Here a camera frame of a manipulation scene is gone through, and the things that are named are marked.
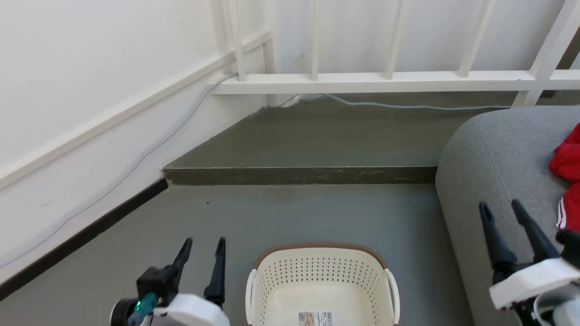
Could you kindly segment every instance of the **gray floor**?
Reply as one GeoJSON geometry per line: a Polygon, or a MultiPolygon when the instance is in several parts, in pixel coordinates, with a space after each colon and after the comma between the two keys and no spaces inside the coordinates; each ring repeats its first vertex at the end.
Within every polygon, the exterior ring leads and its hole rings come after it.
{"type": "MultiPolygon", "coordinates": [[[[339,94],[351,102],[470,107],[510,106],[517,92],[339,94]]],[[[557,92],[538,105],[580,104],[557,92]]],[[[437,166],[447,140],[469,118],[491,111],[349,107],[326,97],[267,108],[242,120],[168,168],[437,166]]]]}
{"type": "Polygon", "coordinates": [[[244,325],[245,282],[267,248],[302,241],[369,246],[391,268],[401,325],[472,325],[433,185],[174,187],[0,303],[0,325],[102,326],[135,279],[194,237],[181,290],[201,294],[227,238],[227,301],[244,325]]]}

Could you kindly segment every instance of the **red jacket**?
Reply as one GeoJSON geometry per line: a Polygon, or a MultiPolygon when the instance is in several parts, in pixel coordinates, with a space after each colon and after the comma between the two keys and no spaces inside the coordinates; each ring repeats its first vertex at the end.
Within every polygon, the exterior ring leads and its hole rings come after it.
{"type": "Polygon", "coordinates": [[[554,153],[556,155],[550,162],[550,171],[572,184],[558,204],[556,226],[580,232],[580,124],[576,125],[554,153]]]}

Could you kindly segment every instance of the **plastic laundry basket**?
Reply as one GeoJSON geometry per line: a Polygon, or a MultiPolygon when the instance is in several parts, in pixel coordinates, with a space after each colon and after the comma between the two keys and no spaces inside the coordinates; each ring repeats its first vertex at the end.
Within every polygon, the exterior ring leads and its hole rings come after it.
{"type": "Polygon", "coordinates": [[[253,326],[392,326],[400,314],[397,283],[385,261],[350,244],[266,251],[250,273],[245,301],[253,326]]]}

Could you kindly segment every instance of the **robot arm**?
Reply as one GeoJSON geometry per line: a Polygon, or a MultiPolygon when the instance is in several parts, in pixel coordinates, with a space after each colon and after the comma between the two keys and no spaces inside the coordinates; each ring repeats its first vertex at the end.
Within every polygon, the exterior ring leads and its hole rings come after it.
{"type": "Polygon", "coordinates": [[[137,279],[138,298],[121,299],[111,312],[111,326],[230,326],[222,311],[225,301],[226,240],[221,238],[216,263],[204,298],[180,294],[183,267],[193,240],[183,244],[173,264],[149,267],[137,279]]]}
{"type": "Polygon", "coordinates": [[[517,200],[512,201],[517,221],[530,241],[534,258],[517,258],[499,235],[485,203],[479,206],[485,242],[494,270],[491,299],[498,310],[512,309],[523,326],[580,324],[580,234],[560,230],[556,240],[564,244],[558,254],[546,235],[517,200]]]}

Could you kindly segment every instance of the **gray cable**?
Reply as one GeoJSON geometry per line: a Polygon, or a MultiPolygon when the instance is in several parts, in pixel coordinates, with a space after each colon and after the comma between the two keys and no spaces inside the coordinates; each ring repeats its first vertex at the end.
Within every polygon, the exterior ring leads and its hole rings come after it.
{"type": "Polygon", "coordinates": [[[173,137],[178,131],[180,131],[183,126],[185,126],[185,124],[189,121],[189,119],[191,119],[191,117],[193,116],[193,114],[197,111],[197,109],[200,107],[201,102],[204,100],[204,98],[208,95],[209,92],[211,92],[214,88],[216,88],[219,84],[221,84],[222,82],[224,82],[227,79],[230,79],[231,77],[237,76],[238,74],[231,74],[228,76],[223,77],[222,79],[218,80],[215,84],[213,84],[210,88],[208,88],[204,94],[201,96],[201,98],[197,101],[197,103],[195,104],[195,106],[193,107],[193,109],[190,111],[189,115],[187,116],[187,118],[185,120],[183,120],[183,122],[173,131],[169,134],[169,136],[165,137],[159,144],[157,144],[156,146],[152,147],[151,149],[149,149],[148,152],[146,152],[145,154],[143,154],[141,156],[141,158],[136,161],[136,163],[133,164],[133,166],[131,167],[131,169],[129,170],[129,172],[127,172],[118,182],[114,183],[111,187],[107,188],[106,190],[104,190],[101,195],[96,196],[98,197],[98,199],[92,201],[91,204],[89,204],[88,206],[86,206],[85,208],[79,210],[78,212],[76,212],[75,214],[72,214],[69,218],[64,219],[64,221],[56,228],[56,230],[51,233],[50,235],[48,235],[44,240],[42,240],[41,242],[39,242],[37,245],[34,245],[32,248],[24,251],[23,253],[21,253],[20,255],[17,255],[15,258],[9,260],[8,262],[2,263],[0,265],[0,268],[14,262],[15,260],[19,259],[20,257],[26,255],[27,253],[31,252],[32,250],[38,248],[40,245],[42,245],[43,243],[45,243],[48,239],[52,238],[60,229],[62,229],[62,227],[68,223],[68,221],[70,221],[71,219],[77,217],[80,213],[86,211],[87,209],[93,207],[94,204],[97,204],[98,202],[100,202],[103,198],[105,198],[107,195],[109,195],[110,193],[113,192],[113,190],[115,190],[123,181],[125,181],[125,179],[127,179],[129,177],[129,175],[131,175],[131,173],[133,173],[133,171],[135,171],[137,169],[137,167],[139,167],[139,165],[145,160],[145,158],[153,153],[156,149],[158,149],[159,147],[161,147],[163,144],[165,144],[169,139],[171,139],[171,137],[173,137]]]}
{"type": "Polygon", "coordinates": [[[292,100],[294,97],[297,97],[297,96],[298,96],[298,94],[294,94],[294,95],[292,95],[292,97],[290,97],[289,99],[287,99],[286,101],[284,101],[284,103],[280,104],[280,105],[279,105],[279,106],[277,106],[277,107],[282,107],[284,104],[286,104],[286,103],[290,102],[290,101],[291,101],[291,100],[292,100]]]}
{"type": "Polygon", "coordinates": [[[348,106],[379,106],[379,107],[387,107],[387,108],[430,108],[433,110],[444,110],[444,111],[454,111],[454,110],[479,110],[482,108],[511,108],[510,106],[505,105],[485,105],[485,106],[470,106],[470,107],[439,107],[439,106],[428,106],[428,105],[417,105],[417,106],[405,106],[405,105],[392,105],[392,104],[383,104],[383,103],[374,103],[374,102],[349,102],[347,100],[343,100],[339,97],[336,97],[332,94],[320,94],[326,97],[330,97],[333,100],[337,100],[342,104],[348,106]]]}

